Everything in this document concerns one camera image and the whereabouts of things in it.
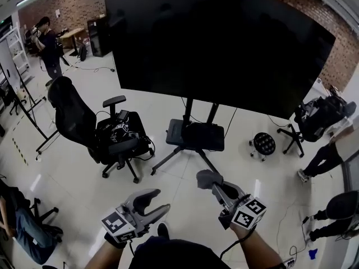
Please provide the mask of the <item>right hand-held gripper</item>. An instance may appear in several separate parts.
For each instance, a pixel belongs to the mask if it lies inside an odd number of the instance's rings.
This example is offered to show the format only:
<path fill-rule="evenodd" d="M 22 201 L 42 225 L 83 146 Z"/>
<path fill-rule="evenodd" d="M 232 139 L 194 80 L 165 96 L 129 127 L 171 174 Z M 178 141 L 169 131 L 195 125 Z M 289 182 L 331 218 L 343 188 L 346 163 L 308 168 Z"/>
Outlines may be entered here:
<path fill-rule="evenodd" d="M 218 183 L 214 183 L 211 189 L 219 204 L 225 208 L 218 219 L 227 230 L 230 224 L 235 224 L 245 230 L 254 228 L 266 213 L 266 206 L 251 194 L 246 194 L 239 186 L 223 182 L 223 190 Z M 228 207 L 227 202 L 236 202 Z"/>

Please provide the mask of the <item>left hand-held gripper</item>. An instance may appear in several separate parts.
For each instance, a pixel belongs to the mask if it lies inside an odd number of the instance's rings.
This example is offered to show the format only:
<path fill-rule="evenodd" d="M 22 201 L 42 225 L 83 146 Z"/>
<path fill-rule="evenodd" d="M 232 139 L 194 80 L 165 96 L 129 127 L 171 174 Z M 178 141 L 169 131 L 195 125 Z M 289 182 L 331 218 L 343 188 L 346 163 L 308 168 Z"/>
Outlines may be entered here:
<path fill-rule="evenodd" d="M 129 197 L 102 218 L 103 228 L 116 242 L 126 242 L 145 235 L 149 232 L 149 227 L 166 215 L 171 208 L 170 204 L 162 205 L 144 216 L 145 209 L 160 192 L 160 189 L 144 189 L 134 193 L 134 198 Z"/>

